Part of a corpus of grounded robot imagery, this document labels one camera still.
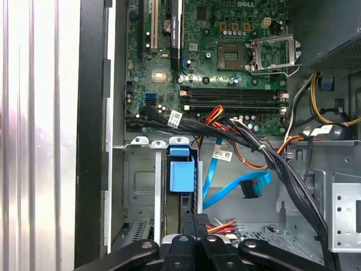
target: green circuit board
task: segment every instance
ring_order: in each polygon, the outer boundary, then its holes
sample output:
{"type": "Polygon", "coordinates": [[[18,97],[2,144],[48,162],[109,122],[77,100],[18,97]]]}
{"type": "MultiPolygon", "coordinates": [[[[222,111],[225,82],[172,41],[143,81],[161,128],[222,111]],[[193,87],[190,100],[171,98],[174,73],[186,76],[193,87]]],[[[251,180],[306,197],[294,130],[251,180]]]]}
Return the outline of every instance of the green circuit board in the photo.
{"type": "MultiPolygon", "coordinates": [[[[168,0],[146,1],[130,0],[128,10],[127,70],[126,70],[126,116],[134,117],[139,107],[145,104],[146,94],[155,94],[154,106],[168,117],[172,110],[181,112],[184,117],[202,121],[212,110],[185,110],[182,88],[220,88],[275,91],[286,90],[284,75],[251,75],[247,70],[252,56],[246,44],[250,40],[286,34],[286,28],[263,29],[263,18],[272,21],[285,20],[287,10],[282,0],[220,1],[184,0],[182,20],[182,56],[180,69],[174,71],[170,63],[170,18],[166,12],[168,0]],[[157,49],[147,46],[151,43],[147,32],[152,28],[152,3],[158,3],[157,49]],[[224,52],[222,48],[236,45],[234,53],[224,52]],[[220,58],[240,60],[238,66],[221,67],[220,58]]],[[[262,64],[284,63],[286,43],[269,44],[262,49],[262,64]]],[[[237,103],[239,99],[230,100],[237,103]]],[[[284,129],[279,113],[260,110],[227,110],[227,116],[250,117],[246,124],[258,126],[255,133],[282,135],[284,129]]],[[[155,132],[148,128],[127,126],[129,132],[155,132]]]]}

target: silver metal panel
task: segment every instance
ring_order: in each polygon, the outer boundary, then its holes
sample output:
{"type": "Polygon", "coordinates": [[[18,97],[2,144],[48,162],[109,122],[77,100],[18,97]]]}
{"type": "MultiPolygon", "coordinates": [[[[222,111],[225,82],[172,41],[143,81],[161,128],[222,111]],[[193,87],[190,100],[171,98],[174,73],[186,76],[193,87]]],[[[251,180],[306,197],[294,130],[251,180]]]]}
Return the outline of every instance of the silver metal panel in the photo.
{"type": "Polygon", "coordinates": [[[72,270],[80,0],[0,9],[0,269],[72,270]]]}
{"type": "Polygon", "coordinates": [[[113,107],[114,107],[114,63],[116,34],[116,1],[108,9],[108,48],[107,59],[111,61],[110,95],[106,100],[105,151],[108,153],[108,191],[104,192],[104,239],[107,252],[112,248],[112,198],[113,198],[113,107]]]}
{"type": "Polygon", "coordinates": [[[331,197],[331,251],[360,252],[361,234],[356,232],[356,201],[361,200],[361,183],[333,183],[331,197]]]}
{"type": "Polygon", "coordinates": [[[162,152],[156,151],[155,184],[154,184],[154,242],[161,245],[162,232],[162,152]]]}

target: chip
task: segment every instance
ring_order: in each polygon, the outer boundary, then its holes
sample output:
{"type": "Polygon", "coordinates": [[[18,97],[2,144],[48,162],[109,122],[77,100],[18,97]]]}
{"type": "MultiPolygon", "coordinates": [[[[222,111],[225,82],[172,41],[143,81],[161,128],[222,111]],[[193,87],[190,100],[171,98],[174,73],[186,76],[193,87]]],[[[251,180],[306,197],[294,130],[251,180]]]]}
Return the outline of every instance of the chip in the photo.
{"type": "Polygon", "coordinates": [[[250,31],[250,24],[249,23],[244,23],[243,30],[244,31],[250,31]]]}
{"type": "Polygon", "coordinates": [[[232,30],[238,31],[238,23],[232,23],[232,30]]]}
{"type": "Polygon", "coordinates": [[[227,24],[226,23],[220,23],[219,28],[220,28],[221,31],[226,30],[227,29],[227,24]]]}
{"type": "Polygon", "coordinates": [[[205,21],[207,19],[207,9],[205,7],[197,7],[197,20],[205,21]]]}

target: blue plastic latch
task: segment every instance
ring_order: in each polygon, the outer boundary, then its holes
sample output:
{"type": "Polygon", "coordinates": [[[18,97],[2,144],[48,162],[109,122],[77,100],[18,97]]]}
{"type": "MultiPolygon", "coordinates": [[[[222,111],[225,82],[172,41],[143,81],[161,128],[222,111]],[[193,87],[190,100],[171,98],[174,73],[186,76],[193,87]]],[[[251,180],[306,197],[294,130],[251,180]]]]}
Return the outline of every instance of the blue plastic latch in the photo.
{"type": "Polygon", "coordinates": [[[169,148],[170,156],[181,156],[181,157],[189,157],[190,148],[189,146],[171,146],[169,148]]]}
{"type": "Polygon", "coordinates": [[[194,158],[192,161],[170,162],[170,191],[193,192],[194,191],[194,158]]]}

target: barcode sticker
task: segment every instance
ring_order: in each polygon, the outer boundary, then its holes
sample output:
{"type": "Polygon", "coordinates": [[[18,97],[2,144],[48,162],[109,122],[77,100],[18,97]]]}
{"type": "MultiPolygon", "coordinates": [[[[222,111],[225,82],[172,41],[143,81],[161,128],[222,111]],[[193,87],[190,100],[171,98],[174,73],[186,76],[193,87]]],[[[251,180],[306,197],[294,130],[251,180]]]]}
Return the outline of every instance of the barcode sticker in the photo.
{"type": "Polygon", "coordinates": [[[182,115],[182,113],[179,113],[176,110],[172,110],[169,116],[168,126],[178,128],[182,115]]]}
{"type": "Polygon", "coordinates": [[[230,162],[232,159],[232,152],[222,151],[221,146],[216,144],[214,145],[213,158],[230,162]]]}
{"type": "Polygon", "coordinates": [[[332,129],[332,125],[324,125],[321,128],[316,128],[312,131],[311,136],[317,136],[318,134],[328,134],[332,129]]]}

